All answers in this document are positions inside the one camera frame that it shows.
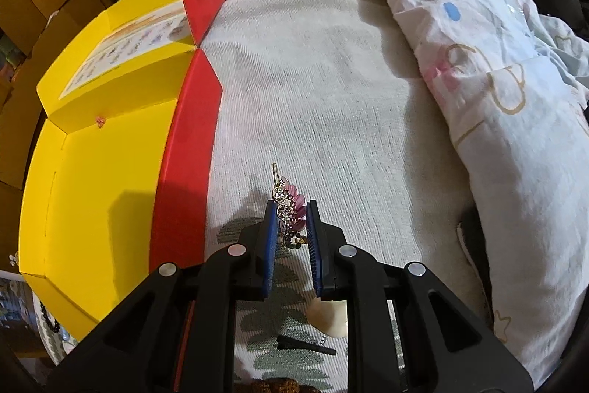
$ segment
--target bed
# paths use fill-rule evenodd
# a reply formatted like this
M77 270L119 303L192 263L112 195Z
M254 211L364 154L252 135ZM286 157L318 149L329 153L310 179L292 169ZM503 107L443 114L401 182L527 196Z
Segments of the bed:
M228 0L202 48L223 85L208 253L263 216L277 162L351 243L424 262L546 380L589 283L586 42L531 0ZM473 200L492 311L456 236ZM276 350L320 341L303 249L274 283L239 306L236 375L345 391L345 339Z

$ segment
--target brown dried object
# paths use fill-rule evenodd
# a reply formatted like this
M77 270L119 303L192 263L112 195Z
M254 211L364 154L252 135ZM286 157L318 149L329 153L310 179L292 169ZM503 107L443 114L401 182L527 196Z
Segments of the brown dried object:
M272 378L268 379L272 393L299 393L299 384L290 378Z

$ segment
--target hair clip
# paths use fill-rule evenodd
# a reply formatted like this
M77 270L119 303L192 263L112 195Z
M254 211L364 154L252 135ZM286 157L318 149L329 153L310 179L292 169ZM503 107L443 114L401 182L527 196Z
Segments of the hair clip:
M324 353L326 355L336 355L334 348L327 348L323 345L314 345L312 343L302 342L301 340L290 338L288 336L284 336L283 334L279 334L276 337L276 342L276 350L308 350L317 353Z
M307 214L304 195L299 194L296 186L286 177L280 177L276 163L272 164L272 174L272 200L278 204L276 214L280 220L281 243L288 249L299 249L307 243L307 237L301 234L306 225L304 217Z

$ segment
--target white shell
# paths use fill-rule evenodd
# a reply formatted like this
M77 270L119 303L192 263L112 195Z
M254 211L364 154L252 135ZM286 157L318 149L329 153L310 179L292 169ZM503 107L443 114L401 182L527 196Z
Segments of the white shell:
M345 300L322 302L314 298L307 308L307 321L333 338L348 336L348 304Z

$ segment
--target metal screw head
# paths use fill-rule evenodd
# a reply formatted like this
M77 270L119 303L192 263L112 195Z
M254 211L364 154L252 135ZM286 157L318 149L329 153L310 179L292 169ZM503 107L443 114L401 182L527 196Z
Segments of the metal screw head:
M240 257L246 252L245 246L240 243L234 243L227 249L227 253L232 257Z
M353 257L355 254L357 254L358 251L356 250L356 248L352 245L342 245L339 248L339 254L342 257Z
M176 273L177 269L178 268L173 263L164 263L163 265L160 265L160 268L157 271L163 277L171 277Z
M425 273L425 267L419 262L409 263L407 269L411 275L416 277L421 277Z

